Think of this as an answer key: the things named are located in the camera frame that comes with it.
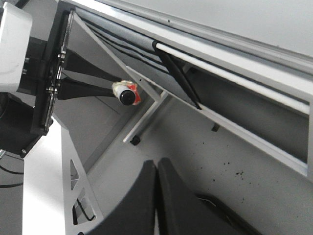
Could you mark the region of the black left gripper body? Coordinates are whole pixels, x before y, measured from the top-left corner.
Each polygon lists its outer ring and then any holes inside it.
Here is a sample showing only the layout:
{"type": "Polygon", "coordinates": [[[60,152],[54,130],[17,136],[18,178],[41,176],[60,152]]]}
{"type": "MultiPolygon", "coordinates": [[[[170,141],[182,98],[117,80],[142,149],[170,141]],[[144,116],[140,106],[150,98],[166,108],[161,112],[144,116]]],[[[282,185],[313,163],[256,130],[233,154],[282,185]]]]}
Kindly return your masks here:
{"type": "Polygon", "coordinates": [[[47,135],[61,85],[69,34],[74,18],[73,8],[57,10],[48,42],[43,48],[36,42],[21,75],[21,83],[34,89],[35,105],[22,102],[9,92],[0,93],[0,148],[24,158],[38,140],[47,135]]]}

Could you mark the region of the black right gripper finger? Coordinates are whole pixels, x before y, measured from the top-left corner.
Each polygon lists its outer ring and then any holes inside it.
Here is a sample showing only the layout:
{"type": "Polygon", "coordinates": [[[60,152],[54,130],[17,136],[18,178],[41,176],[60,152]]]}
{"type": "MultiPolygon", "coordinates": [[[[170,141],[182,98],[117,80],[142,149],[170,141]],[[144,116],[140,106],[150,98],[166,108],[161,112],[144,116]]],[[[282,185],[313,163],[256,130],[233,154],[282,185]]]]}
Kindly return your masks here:
{"type": "Polygon", "coordinates": [[[257,235],[259,232],[216,198],[198,198],[168,158],[158,162],[157,215],[161,235],[257,235]]]}
{"type": "Polygon", "coordinates": [[[145,161],[134,184],[115,209],[88,235],[153,235],[157,168],[145,161]]]}
{"type": "Polygon", "coordinates": [[[59,83],[57,98],[59,100],[68,100],[80,97],[107,96],[114,97],[112,89],[102,88],[68,77],[62,79],[59,83]]]}
{"type": "Polygon", "coordinates": [[[72,72],[95,76],[111,82],[120,82],[122,80],[121,78],[98,68],[72,50],[68,50],[65,55],[64,69],[72,72]]]}

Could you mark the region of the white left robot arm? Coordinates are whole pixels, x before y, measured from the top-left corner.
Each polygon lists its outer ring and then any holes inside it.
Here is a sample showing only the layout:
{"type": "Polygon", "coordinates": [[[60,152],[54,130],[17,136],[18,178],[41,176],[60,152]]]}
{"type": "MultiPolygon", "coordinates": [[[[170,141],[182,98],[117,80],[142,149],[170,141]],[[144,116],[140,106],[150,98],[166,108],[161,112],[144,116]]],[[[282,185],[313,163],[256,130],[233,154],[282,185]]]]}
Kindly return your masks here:
{"type": "Polygon", "coordinates": [[[25,157],[52,124],[56,100],[113,96],[113,91],[68,77],[74,71],[118,82],[68,48],[75,6],[60,1],[47,41],[30,35],[32,17],[18,5],[0,9],[0,147],[25,157]]]}

